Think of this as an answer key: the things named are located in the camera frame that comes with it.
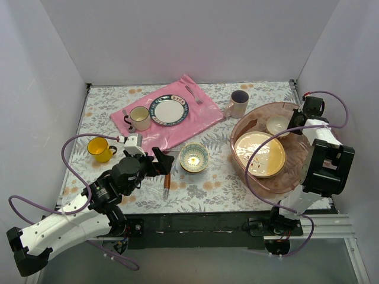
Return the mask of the yellow bottom plate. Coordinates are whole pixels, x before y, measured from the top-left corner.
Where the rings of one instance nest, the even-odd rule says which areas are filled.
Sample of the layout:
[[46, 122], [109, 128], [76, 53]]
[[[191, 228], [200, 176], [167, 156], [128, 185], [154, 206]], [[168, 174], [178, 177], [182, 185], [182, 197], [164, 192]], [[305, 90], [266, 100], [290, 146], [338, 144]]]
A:
[[[235, 152], [244, 167], [251, 155], [267, 139], [270, 134], [251, 131], [240, 136], [235, 142]], [[258, 178], [268, 178], [279, 173], [286, 162], [284, 147], [278, 139], [266, 143], [253, 157], [249, 172]]]

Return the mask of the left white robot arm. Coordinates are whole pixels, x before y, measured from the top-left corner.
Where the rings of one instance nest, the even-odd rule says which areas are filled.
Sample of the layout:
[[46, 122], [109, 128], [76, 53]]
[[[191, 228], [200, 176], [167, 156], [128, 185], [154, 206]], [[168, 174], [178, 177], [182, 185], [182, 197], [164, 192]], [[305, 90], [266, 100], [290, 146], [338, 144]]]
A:
[[175, 160], [158, 147], [152, 150], [153, 156], [125, 152], [119, 163], [103, 172], [57, 214], [29, 227], [8, 230], [8, 242], [20, 275], [26, 277], [40, 271], [61, 252], [90, 238], [120, 237], [130, 231], [132, 226], [118, 206], [122, 198], [139, 188], [144, 178], [169, 174]]

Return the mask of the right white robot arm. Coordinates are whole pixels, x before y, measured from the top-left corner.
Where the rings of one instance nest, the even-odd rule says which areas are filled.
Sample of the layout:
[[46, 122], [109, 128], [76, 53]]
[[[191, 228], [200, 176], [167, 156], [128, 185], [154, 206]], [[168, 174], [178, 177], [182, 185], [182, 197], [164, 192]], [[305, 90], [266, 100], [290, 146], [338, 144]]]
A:
[[298, 227], [300, 215], [315, 202], [340, 194], [355, 155], [352, 147], [335, 138], [328, 120], [323, 118], [324, 100], [312, 94], [303, 96], [302, 106], [293, 110], [287, 127], [294, 134], [304, 135], [310, 150], [300, 172], [299, 185], [270, 211], [268, 228], [275, 235]]

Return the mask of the yellow rimmed cream bowl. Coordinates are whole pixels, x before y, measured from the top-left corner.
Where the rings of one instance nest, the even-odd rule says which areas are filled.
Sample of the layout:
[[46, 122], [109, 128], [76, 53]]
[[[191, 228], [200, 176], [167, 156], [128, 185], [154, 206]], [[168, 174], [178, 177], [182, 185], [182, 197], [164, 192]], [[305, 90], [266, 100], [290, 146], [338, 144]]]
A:
[[270, 135], [276, 135], [287, 129], [290, 120], [283, 116], [270, 117], [266, 122], [266, 130]]

